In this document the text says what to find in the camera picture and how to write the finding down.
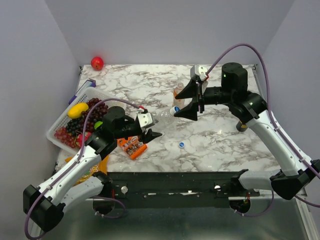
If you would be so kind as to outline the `white plastic basket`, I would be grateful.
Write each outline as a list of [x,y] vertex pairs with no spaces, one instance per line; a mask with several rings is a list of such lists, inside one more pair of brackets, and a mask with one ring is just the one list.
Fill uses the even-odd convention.
[[56,133],[56,130],[66,127],[67,123],[71,120],[68,117],[68,111],[76,104],[79,103],[85,103],[89,101],[92,98],[98,98],[100,100],[105,100],[109,98],[116,98],[116,96],[110,94],[109,92],[103,91],[98,88],[94,87],[88,87],[85,90],[83,90],[80,94],[77,95],[77,97],[72,101],[72,103],[63,111],[63,113],[57,118],[57,120],[53,123],[53,125],[49,128],[49,130],[46,133],[46,138],[52,142],[54,145],[59,147],[60,149],[68,152],[71,155],[75,155],[79,148],[71,148],[65,143],[62,143],[60,140],[58,140],[54,135]]

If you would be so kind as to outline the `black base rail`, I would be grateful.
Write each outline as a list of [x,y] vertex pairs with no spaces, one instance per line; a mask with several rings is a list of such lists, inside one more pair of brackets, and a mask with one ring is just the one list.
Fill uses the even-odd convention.
[[101,197],[115,198],[128,209],[228,208],[230,199],[258,197],[239,182],[242,171],[224,172],[95,172]]

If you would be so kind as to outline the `green toy fruit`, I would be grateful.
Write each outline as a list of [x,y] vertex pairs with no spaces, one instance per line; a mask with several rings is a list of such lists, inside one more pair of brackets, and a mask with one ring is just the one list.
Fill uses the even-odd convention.
[[98,127],[100,127],[101,125],[103,124],[102,121],[97,121],[95,124],[94,124],[94,129],[96,130]]

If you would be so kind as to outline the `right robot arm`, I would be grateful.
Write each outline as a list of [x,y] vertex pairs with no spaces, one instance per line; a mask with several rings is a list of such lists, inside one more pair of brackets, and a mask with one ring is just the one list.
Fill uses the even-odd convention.
[[248,90],[248,72],[239,63],[226,63],[221,68],[221,85],[208,86],[207,69],[194,65],[190,81],[177,94],[177,99],[191,102],[175,113],[177,118],[197,121],[206,105],[225,105],[242,125],[251,129],[277,160],[278,171],[243,170],[230,183],[230,191],[241,196],[247,190],[274,191],[285,200],[291,200],[320,172],[320,161],[312,160],[277,125],[266,101]]

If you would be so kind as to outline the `yellow snack bag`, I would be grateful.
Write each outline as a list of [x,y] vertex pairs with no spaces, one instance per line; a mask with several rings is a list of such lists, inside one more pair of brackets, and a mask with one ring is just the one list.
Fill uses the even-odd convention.
[[74,184],[74,186],[85,182],[96,172],[103,172],[107,174],[108,160],[109,160],[109,156],[107,155],[99,164],[96,164],[93,167],[91,167],[90,170],[88,170],[80,179],[78,179],[77,182]]

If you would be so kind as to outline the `light red grape bunch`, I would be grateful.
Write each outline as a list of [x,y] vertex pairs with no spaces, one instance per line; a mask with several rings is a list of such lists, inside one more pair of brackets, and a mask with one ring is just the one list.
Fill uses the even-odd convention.
[[54,137],[62,144],[65,144],[72,149],[76,148],[76,135],[72,134],[72,132],[66,127],[58,128],[54,133]]

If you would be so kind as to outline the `clear bottle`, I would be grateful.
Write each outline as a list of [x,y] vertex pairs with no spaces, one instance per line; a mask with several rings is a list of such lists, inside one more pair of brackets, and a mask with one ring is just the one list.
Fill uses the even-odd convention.
[[152,127],[152,130],[154,132],[163,133],[168,127],[170,127],[175,122],[175,117],[171,116],[169,111],[170,108],[160,113],[157,113],[154,116],[154,119],[159,121],[159,123],[155,124]]

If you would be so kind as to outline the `black can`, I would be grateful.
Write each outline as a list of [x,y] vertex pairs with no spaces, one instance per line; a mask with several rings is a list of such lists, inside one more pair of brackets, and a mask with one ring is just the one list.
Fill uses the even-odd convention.
[[248,126],[239,120],[238,123],[236,124],[236,129],[239,132],[245,132],[248,129]]

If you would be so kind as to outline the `black blue grape bunch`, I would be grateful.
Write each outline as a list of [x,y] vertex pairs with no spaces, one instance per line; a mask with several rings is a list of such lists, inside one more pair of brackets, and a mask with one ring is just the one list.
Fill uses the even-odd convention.
[[83,131],[83,119],[80,118],[75,118],[71,119],[67,125],[66,125],[66,131],[68,134],[73,134],[77,132],[82,132]]

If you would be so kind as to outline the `orange snack box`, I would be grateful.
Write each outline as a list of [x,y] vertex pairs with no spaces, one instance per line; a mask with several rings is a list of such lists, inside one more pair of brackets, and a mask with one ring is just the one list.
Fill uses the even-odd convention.
[[131,160],[137,159],[148,148],[146,144],[139,141],[137,136],[120,138],[117,140],[118,146],[129,156]]

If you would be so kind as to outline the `red apple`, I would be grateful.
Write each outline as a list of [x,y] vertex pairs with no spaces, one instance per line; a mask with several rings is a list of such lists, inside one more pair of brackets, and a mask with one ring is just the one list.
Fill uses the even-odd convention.
[[99,56],[95,56],[91,59],[90,65],[95,71],[101,71],[104,67],[104,60]]

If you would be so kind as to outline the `purple white box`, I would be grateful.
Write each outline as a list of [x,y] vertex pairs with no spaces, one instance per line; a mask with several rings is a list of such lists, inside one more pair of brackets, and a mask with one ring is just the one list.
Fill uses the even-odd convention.
[[82,85],[81,87],[77,90],[77,92],[73,95],[73,97],[69,100],[68,104],[70,105],[77,97],[78,95],[80,95],[85,89],[89,88],[89,87],[96,87],[96,81],[93,79],[87,79]]

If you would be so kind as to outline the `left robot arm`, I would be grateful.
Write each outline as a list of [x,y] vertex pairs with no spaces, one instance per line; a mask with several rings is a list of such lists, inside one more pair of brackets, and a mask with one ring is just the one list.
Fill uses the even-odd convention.
[[30,220],[45,233],[55,228],[64,216],[63,198],[78,179],[116,149],[119,139],[138,137],[146,144],[160,137],[161,133],[150,129],[155,123],[147,109],[141,108],[136,118],[131,118],[122,107],[110,107],[102,124],[60,171],[39,186],[24,189],[23,211],[27,215],[24,229],[28,230]]

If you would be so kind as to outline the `yellow mango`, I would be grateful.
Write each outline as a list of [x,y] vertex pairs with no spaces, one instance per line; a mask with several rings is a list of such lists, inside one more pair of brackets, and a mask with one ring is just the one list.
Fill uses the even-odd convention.
[[78,103],[72,106],[67,115],[70,119],[78,119],[82,116],[82,113],[89,109],[89,105],[85,102]]

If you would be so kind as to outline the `dark purple grape bunch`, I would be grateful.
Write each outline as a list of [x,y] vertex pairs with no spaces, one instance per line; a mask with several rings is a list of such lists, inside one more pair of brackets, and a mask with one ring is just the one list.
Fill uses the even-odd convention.
[[[99,98],[91,98],[88,102],[88,109],[85,111],[81,112],[80,118],[78,120],[78,132],[82,132],[84,129],[84,124],[85,124],[85,120],[86,117],[89,113],[89,111],[92,109],[92,107],[97,104],[100,101]],[[101,122],[103,120],[104,115],[107,113],[108,111],[108,106],[105,103],[101,103],[99,106],[97,106],[93,112],[90,114],[88,120],[87,120],[87,124],[85,127],[85,131],[92,133],[95,130],[95,124],[97,122]]]

